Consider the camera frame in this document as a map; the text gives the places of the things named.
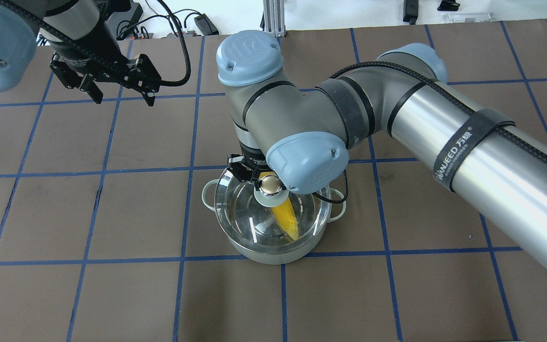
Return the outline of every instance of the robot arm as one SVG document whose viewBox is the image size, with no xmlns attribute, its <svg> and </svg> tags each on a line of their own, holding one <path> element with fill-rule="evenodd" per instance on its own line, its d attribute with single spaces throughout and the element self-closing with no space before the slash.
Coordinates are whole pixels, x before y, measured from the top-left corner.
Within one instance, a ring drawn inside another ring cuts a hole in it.
<svg viewBox="0 0 547 342">
<path fill-rule="evenodd" d="M 228 37 L 217 64 L 249 167 L 310 193 L 341 174 L 348 149 L 385 131 L 547 267 L 547 147 L 447 86 L 428 46 L 347 67 L 305 95 L 266 33 Z"/>
<path fill-rule="evenodd" d="M 180 32 L 178 18 L 171 20 Z M 69 89 L 78 88 L 100 103 L 103 93 L 95 82 L 115 82 L 138 91 L 153 106 L 160 86 L 180 86 L 191 67 L 182 35 L 187 70 L 179 81 L 162 81 L 148 56 L 134 60 L 122 55 L 104 25 L 93 0 L 0 0 L 0 91 L 16 86 L 35 54 L 35 37 L 43 35 L 54 48 L 50 68 Z"/>
</svg>

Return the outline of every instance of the electrical cable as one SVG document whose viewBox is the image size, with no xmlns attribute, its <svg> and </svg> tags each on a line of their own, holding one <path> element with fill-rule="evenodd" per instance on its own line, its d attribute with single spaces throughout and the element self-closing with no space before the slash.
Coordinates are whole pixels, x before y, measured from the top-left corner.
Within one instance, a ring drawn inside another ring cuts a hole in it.
<svg viewBox="0 0 547 342">
<path fill-rule="evenodd" d="M 151 11 L 155 14 L 157 14 L 157 12 L 153 9 L 153 7 L 149 4 L 149 0 L 145 0 L 145 4 L 147 4 L 147 7 L 149 7 L 149 9 L 151 9 Z"/>
<path fill-rule="evenodd" d="M 149 39 L 149 31 L 145 28 L 145 26 L 141 26 L 141 36 L 143 39 Z"/>
<path fill-rule="evenodd" d="M 186 15 L 185 20 L 183 21 L 183 28 L 187 28 L 187 20 L 189 19 L 189 17 L 191 17 L 191 15 L 194 15 L 194 14 L 202 15 L 202 13 L 199 13 L 198 11 L 193 11 L 192 13 L 189 13 L 188 15 Z"/>
<path fill-rule="evenodd" d="M 348 174 L 347 174 L 347 170 L 343 170 L 343 182 L 345 183 L 345 195 L 343 195 L 343 198 L 342 199 L 328 199 L 322 195 L 320 195 L 319 193 L 317 192 L 313 192 L 312 195 L 315 196 L 317 199 L 321 200 L 321 201 L 324 201 L 326 203 L 331 203 L 331 204 L 342 204 L 343 202 L 347 201 L 348 199 L 348 192 L 349 192 L 349 189 L 348 189 Z"/>
<path fill-rule="evenodd" d="M 137 26 L 141 25 L 142 23 L 144 23 L 144 22 L 146 22 L 146 21 L 148 21 L 148 20 L 150 20 L 150 19 L 153 19 L 153 18 L 166 18 L 166 20 L 168 20 L 168 21 L 169 21 L 169 24 L 170 24 L 170 19 L 169 19 L 169 17 L 168 17 L 167 15 L 159 15 L 159 14 L 156 14 L 156 15 L 152 15 L 152 16 L 150 16 L 150 17 L 147 17 L 147 18 L 145 18 L 145 19 L 143 19 L 143 20 L 137 22 L 136 24 L 133 24 L 133 25 L 131 25 L 131 26 L 128 26 L 128 28 L 126 28 L 126 30 L 131 30 L 131 29 L 133 29 L 133 28 L 136 28 Z M 122 37 L 124 36 L 124 34 L 125 34 L 125 32 L 119 33 L 115 38 L 116 38 L 116 39 L 122 39 Z"/>
<path fill-rule="evenodd" d="M 196 11 L 195 9 L 179 9 L 178 11 L 173 12 L 172 14 L 181 13 L 182 11 L 194 11 L 194 12 L 198 12 L 198 11 Z"/>
<path fill-rule="evenodd" d="M 37 39 L 37 46 L 45 46 L 47 39 L 41 33 L 39 34 L 39 39 Z"/>
<path fill-rule="evenodd" d="M 132 21 L 130 21 L 130 20 L 122 20 L 122 21 L 120 21 L 120 22 L 117 23 L 117 28 L 115 29 L 115 37 L 116 37 L 116 38 L 119 38 L 119 37 L 122 36 L 122 34 L 120 34 L 120 25 L 122 25 L 122 24 L 124 24 L 124 23 L 126 23 L 126 22 L 128 23 L 128 25 L 132 24 Z M 123 26 L 123 27 L 122 27 L 122 30 L 128 29 L 128 25 Z"/>
<path fill-rule="evenodd" d="M 187 52 L 187 45 L 185 45 L 185 39 L 182 35 L 179 37 L 179 39 L 180 39 L 180 45 L 181 45 L 181 48 L 183 49 L 183 54 L 184 54 L 184 57 L 185 57 L 185 66 L 186 66 L 185 76 L 183 78 L 181 78 L 181 80 L 178 80 L 178 81 L 158 80 L 157 78 L 150 77 L 150 76 L 143 76 L 143 75 L 133 74 L 132 72 L 130 72 L 130 70 L 124 69 L 120 65 L 117 65 L 117 64 L 115 64 L 111 61 L 106 60 L 105 58 L 99 56 L 98 54 L 95 54 L 93 51 L 91 51 L 88 48 L 84 47 L 82 44 L 74 41 L 73 39 L 71 39 L 69 36 L 67 36 L 63 32 L 60 32 L 60 30 L 58 30 L 54 26 L 48 24 L 47 22 L 43 21 L 39 17 L 35 16 L 33 13 L 30 13 L 26 9 L 18 6 L 17 4 L 15 4 L 14 2 L 11 2 L 10 0 L 0 0 L 0 5 L 6 7 L 7 9 L 9 9 L 11 11 L 13 11 L 14 13 L 17 13 L 21 17 L 26 18 L 27 20 L 29 20 L 33 24 L 36 24 L 40 28 L 43 28 L 44 30 L 46 30 L 49 33 L 51 33 L 52 35 L 54 35 L 54 37 L 56 37 L 56 38 L 60 39 L 61 41 L 63 41 L 63 43 L 66 43 L 67 45 L 70 45 L 72 48 L 74 48 L 78 52 L 82 53 L 86 57 L 94 60 L 98 64 L 102 65 L 103 67 L 108 68 L 111 71 L 117 72 L 118 74 L 120 74 L 122 76 L 127 76 L 128 78 L 134 78 L 134 79 L 139 80 L 139 81 L 148 82 L 150 84 L 156 84 L 156 85 L 160 85 L 160 86 L 182 86 L 182 85 L 186 84 L 187 81 L 189 81 L 189 78 L 191 77 L 191 63 L 189 61 L 189 53 Z"/>
<path fill-rule="evenodd" d="M 180 26 L 180 19 L 174 16 L 174 18 L 169 18 L 169 23 L 170 23 L 170 29 L 172 30 L 172 33 L 174 33 L 174 35 L 178 37 L 179 36 L 178 32 L 176 32 L 176 29 L 174 29 L 174 26 L 176 26 L 176 24 Z"/>
<path fill-rule="evenodd" d="M 448 91 L 446 91 L 443 87 L 436 84 L 436 82 L 434 82 L 433 80 L 430 80 L 429 78 L 427 78 L 426 76 L 423 76 L 419 72 L 408 69 L 407 67 L 404 67 L 402 65 L 398 65 L 395 63 L 390 63 L 387 61 L 365 61 L 362 63 L 346 66 L 343 69 L 332 74 L 330 78 L 337 78 L 348 71 L 359 69 L 361 67 L 387 67 L 389 69 L 400 71 L 406 75 L 416 78 L 417 80 L 431 87 L 434 91 L 442 95 L 443 98 L 447 99 L 451 104 L 453 104 L 454 106 L 462 110 L 465 114 L 474 115 L 474 113 L 476 113 L 476 111 L 471 109 L 469 106 L 464 104 L 462 101 L 460 101 L 453 95 L 451 95 Z M 528 142 L 524 141 L 523 139 L 519 138 L 518 136 L 509 132 L 503 127 L 495 128 L 495 132 L 497 132 L 499 135 L 503 136 L 511 143 L 514 143 L 515 145 L 519 146 L 521 149 L 529 153 L 531 156 L 534 156 L 536 159 L 540 160 L 541 162 L 544 162 L 547 165 L 547 154 L 543 153 L 536 147 L 530 145 Z"/>
</svg>

